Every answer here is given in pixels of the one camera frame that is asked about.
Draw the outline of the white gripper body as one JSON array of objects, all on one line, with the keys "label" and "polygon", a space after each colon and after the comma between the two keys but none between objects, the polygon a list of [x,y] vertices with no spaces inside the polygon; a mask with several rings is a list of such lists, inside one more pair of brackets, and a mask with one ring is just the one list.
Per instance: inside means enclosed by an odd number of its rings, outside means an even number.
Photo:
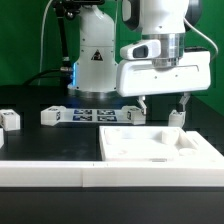
[{"label": "white gripper body", "polygon": [[179,64],[155,68],[150,60],[122,60],[116,90],[122,97],[206,90],[211,84],[210,53],[186,52]]}]

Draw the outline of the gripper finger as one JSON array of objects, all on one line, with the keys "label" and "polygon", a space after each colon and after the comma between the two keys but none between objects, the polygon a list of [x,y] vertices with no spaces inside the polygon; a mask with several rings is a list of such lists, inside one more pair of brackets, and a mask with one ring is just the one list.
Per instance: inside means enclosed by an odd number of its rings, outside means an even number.
[{"label": "gripper finger", "polygon": [[145,96],[139,96],[138,97],[138,103],[140,105],[142,113],[143,113],[143,115],[146,115],[146,113],[147,113],[147,106],[146,106],[144,101],[145,101]]},{"label": "gripper finger", "polygon": [[186,111],[186,105],[190,99],[191,94],[189,92],[185,92],[183,96],[181,97],[179,104],[178,104],[178,111],[179,112],[185,112]]}]

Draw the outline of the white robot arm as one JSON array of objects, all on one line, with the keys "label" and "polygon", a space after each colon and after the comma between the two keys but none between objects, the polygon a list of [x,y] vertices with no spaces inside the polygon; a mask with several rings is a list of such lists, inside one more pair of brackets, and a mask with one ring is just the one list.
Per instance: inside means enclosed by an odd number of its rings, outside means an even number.
[{"label": "white robot arm", "polygon": [[74,64],[72,93],[103,97],[192,92],[210,86],[210,53],[184,47],[189,0],[121,0],[122,20],[141,39],[120,49],[115,61],[113,20],[95,5],[80,14],[80,54]]}]

